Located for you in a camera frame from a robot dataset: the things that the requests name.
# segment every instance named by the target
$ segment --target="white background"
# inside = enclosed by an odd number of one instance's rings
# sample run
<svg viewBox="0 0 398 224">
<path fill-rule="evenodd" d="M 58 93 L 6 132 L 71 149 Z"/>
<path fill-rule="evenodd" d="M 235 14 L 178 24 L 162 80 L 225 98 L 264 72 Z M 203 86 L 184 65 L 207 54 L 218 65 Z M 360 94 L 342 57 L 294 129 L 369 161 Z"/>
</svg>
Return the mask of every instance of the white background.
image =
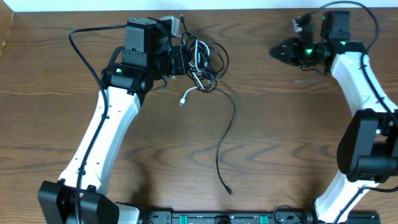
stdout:
<svg viewBox="0 0 398 224">
<path fill-rule="evenodd" d="M 4 0 L 14 12 L 319 7 L 331 0 Z M 358 0 L 367 7 L 398 7 L 398 0 Z M 335 7 L 354 7 L 341 4 Z"/>
</svg>

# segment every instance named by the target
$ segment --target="green led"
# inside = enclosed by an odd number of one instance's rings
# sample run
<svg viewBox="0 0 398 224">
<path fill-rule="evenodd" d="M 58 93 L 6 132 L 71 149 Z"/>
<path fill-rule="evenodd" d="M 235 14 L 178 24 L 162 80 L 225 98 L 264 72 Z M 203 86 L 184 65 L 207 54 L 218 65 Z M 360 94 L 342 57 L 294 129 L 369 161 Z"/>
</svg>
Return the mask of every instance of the green led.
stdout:
<svg viewBox="0 0 398 224">
<path fill-rule="evenodd" d="M 305 50 L 305 53 L 306 53 L 306 54 L 311 54 L 311 53 L 312 53 L 312 49 L 306 49 L 306 50 Z"/>
</svg>

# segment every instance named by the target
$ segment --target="green component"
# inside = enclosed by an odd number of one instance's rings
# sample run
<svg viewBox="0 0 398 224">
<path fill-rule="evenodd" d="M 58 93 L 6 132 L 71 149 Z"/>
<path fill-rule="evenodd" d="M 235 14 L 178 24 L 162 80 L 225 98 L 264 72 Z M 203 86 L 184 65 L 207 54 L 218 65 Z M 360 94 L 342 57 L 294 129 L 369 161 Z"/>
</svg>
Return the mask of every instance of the green component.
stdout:
<svg viewBox="0 0 398 224">
<path fill-rule="evenodd" d="M 180 215 L 180 224 L 188 224 L 188 215 Z"/>
<path fill-rule="evenodd" d="M 260 224 L 268 224 L 268 216 L 261 215 L 260 216 Z"/>
<path fill-rule="evenodd" d="M 310 55 L 310 54 L 312 53 L 312 49 L 305 49 L 305 53 L 306 53 L 307 55 Z"/>
</svg>

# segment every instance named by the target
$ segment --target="wooden tabletop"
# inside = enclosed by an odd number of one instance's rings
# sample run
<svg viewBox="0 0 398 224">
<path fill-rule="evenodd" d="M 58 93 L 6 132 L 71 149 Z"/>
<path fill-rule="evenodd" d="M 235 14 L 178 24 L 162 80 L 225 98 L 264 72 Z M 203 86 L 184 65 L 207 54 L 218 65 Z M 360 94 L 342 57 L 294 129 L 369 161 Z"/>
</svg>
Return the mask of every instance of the wooden tabletop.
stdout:
<svg viewBox="0 0 398 224">
<path fill-rule="evenodd" d="M 192 81 L 178 77 L 146 96 L 124 137 L 108 197 L 185 211 L 309 208 L 338 170 L 336 149 L 351 115 L 331 75 L 301 72 L 268 55 L 294 36 L 291 19 L 307 11 L 17 13 L 0 59 L 0 223 L 44 222 L 38 189 L 43 180 L 58 179 L 93 115 L 98 87 L 71 48 L 69 31 L 180 14 L 189 31 L 218 41 L 231 59 L 219 88 L 238 110 L 221 147 L 220 168 L 234 194 L 226 193 L 215 167 L 232 106 L 218 92 L 192 92 L 179 107 Z M 381 33 L 370 51 L 371 65 L 398 102 L 398 9 L 374 12 Z M 351 30 L 352 39 L 365 44 L 374 35 L 372 20 L 360 9 L 352 10 Z M 99 73 L 123 45 L 124 31 L 77 34 L 75 40 Z M 390 178 L 381 187 L 396 185 Z M 356 209 L 376 210 L 383 223 L 396 223 L 397 207 L 398 194 L 370 192 Z"/>
</svg>

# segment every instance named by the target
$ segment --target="wood grain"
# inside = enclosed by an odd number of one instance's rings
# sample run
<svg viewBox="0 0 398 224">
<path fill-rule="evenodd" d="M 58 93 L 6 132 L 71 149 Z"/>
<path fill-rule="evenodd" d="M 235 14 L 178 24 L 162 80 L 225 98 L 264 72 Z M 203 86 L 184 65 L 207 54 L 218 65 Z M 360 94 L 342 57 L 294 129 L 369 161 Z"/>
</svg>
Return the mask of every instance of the wood grain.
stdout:
<svg viewBox="0 0 398 224">
<path fill-rule="evenodd" d="M 236 121 L 220 152 L 215 146 L 231 116 L 219 93 L 192 93 L 192 83 L 169 81 L 147 95 L 114 165 L 108 197 L 174 210 L 308 208 L 337 171 L 336 147 L 351 120 L 337 82 L 272 59 L 269 49 L 294 35 L 291 19 L 307 10 L 18 13 L 0 60 L 0 223 L 43 223 L 37 191 L 56 181 L 77 149 L 97 100 L 97 86 L 68 43 L 69 30 L 123 24 L 128 17 L 184 14 L 187 27 L 227 49 L 231 66 L 220 88 L 236 100 Z M 368 43 L 373 22 L 351 10 L 353 39 Z M 375 9 L 381 34 L 370 52 L 389 96 L 398 101 L 398 9 Z M 124 31 L 76 35 L 100 72 Z M 398 184 L 391 178 L 383 187 Z M 398 194 L 368 193 L 356 207 L 396 223 Z"/>
</svg>

